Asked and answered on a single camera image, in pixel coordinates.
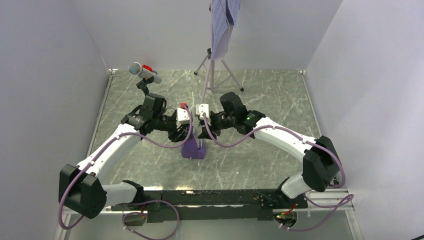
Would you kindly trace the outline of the purple metronome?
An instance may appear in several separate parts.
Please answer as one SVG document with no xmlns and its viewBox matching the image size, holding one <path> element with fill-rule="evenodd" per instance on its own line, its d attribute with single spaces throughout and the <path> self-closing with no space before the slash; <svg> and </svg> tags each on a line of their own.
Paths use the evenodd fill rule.
<svg viewBox="0 0 424 240">
<path fill-rule="evenodd" d="M 190 138 L 182 145 L 180 153 L 183 158 L 191 160 L 203 160 L 206 157 L 206 145 L 203 139 L 198 138 L 195 129 Z"/>
</svg>

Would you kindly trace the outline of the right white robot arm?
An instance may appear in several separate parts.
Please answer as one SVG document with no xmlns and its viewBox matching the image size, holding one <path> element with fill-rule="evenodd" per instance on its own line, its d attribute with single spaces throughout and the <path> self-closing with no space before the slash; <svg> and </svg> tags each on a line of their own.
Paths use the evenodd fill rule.
<svg viewBox="0 0 424 240">
<path fill-rule="evenodd" d="M 195 107 L 201 125 L 200 139 L 214 142 L 222 130 L 234 128 L 245 138 L 267 142 L 295 157 L 302 169 L 289 176 L 277 188 L 276 202 L 288 208 L 296 197 L 309 191 L 324 192 L 332 186 L 331 182 L 341 173 L 341 163 L 332 141 L 321 136 L 314 138 L 286 128 L 264 113 L 248 110 L 241 98 L 234 92 L 220 97 L 223 110 L 213 112 L 206 103 Z"/>
</svg>

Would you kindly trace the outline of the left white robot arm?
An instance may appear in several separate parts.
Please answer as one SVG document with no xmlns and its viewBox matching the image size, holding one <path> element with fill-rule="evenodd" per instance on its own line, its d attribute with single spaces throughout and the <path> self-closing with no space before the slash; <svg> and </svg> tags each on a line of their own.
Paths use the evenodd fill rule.
<svg viewBox="0 0 424 240">
<path fill-rule="evenodd" d="M 139 142 L 145 140 L 169 149 L 169 145 L 148 138 L 153 131 L 167 132 L 178 148 L 186 142 L 194 128 L 193 115 L 186 103 L 166 115 L 166 99 L 154 93 L 126 114 L 112 135 L 91 155 L 76 165 L 65 165 L 59 173 L 59 210 L 67 207 L 88 219 L 100 214 L 103 208 L 125 204 L 139 209 L 144 201 L 144 188 L 131 180 L 104 184 L 114 165 Z"/>
</svg>

